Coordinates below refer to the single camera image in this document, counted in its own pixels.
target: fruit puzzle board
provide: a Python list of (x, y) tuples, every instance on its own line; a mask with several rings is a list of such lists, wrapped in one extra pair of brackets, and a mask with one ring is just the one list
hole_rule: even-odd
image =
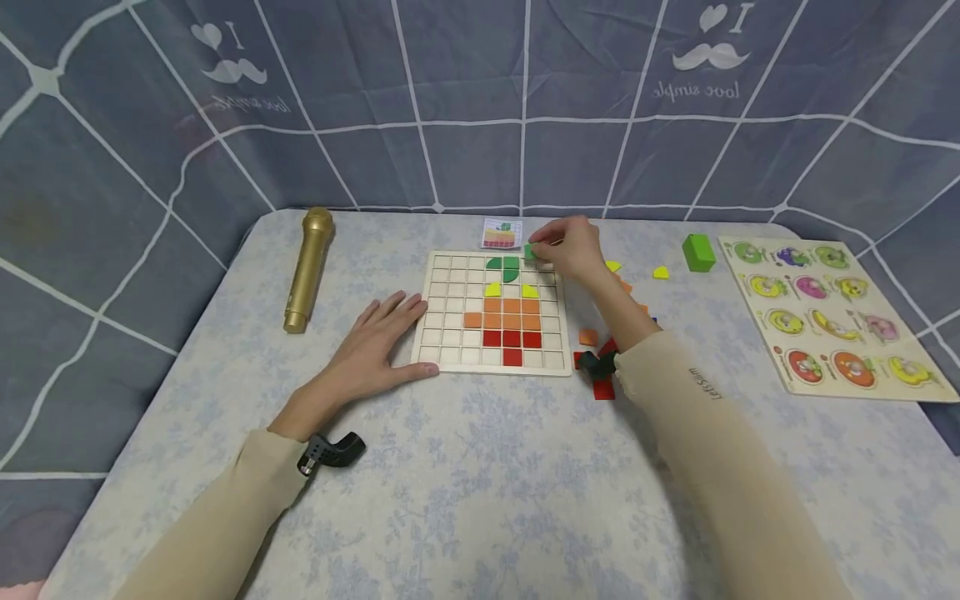
[(960, 399), (845, 244), (735, 237), (719, 242), (787, 391)]
[(412, 362), (441, 372), (568, 376), (564, 282), (553, 265), (502, 252), (433, 251)]

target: green wooden block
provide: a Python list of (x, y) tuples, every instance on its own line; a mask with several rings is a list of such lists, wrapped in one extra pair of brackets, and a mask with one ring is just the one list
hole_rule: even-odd
[(710, 247), (710, 239), (703, 233), (691, 233), (684, 240), (686, 266), (694, 273), (707, 273), (716, 264), (717, 258)]

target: mustache print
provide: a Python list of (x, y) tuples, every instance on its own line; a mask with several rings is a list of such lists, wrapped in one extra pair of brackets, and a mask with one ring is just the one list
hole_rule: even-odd
[(245, 75), (255, 84), (267, 82), (267, 71), (257, 69), (247, 59), (240, 59), (240, 62), (221, 60), (217, 63), (217, 66), (213, 67), (212, 71), (202, 72), (213, 81), (221, 84), (236, 84)]
[(689, 71), (709, 60), (710, 64), (718, 69), (726, 70), (739, 66), (749, 56), (749, 52), (742, 57), (738, 56), (736, 49), (728, 43), (717, 44), (713, 47), (710, 47), (709, 44), (698, 44), (696, 48), (681, 57), (674, 55), (673, 65), (680, 71)]

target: black object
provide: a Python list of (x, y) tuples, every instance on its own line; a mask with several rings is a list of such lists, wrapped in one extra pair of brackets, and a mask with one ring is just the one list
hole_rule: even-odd
[(309, 475), (318, 463), (327, 467), (349, 467), (366, 449), (364, 441), (352, 431), (336, 444), (331, 444), (324, 436), (315, 433), (310, 437), (306, 452), (297, 461), (297, 469), (304, 475)]
[(580, 360), (577, 362), (577, 369), (586, 371), (590, 379), (594, 381), (608, 379), (613, 375), (613, 372), (616, 371), (616, 365), (613, 362), (613, 358), (616, 355), (617, 352), (613, 351), (607, 352), (597, 358), (593, 352), (586, 351), (580, 355)]

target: black wrist strap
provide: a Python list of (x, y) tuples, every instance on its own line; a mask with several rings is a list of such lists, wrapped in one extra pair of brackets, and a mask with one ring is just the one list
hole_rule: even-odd
[(331, 444), (319, 433), (313, 434), (306, 452), (297, 461), (297, 469), (305, 476), (309, 476), (317, 465), (327, 467), (349, 467), (367, 449), (360, 436), (352, 431), (336, 444)]

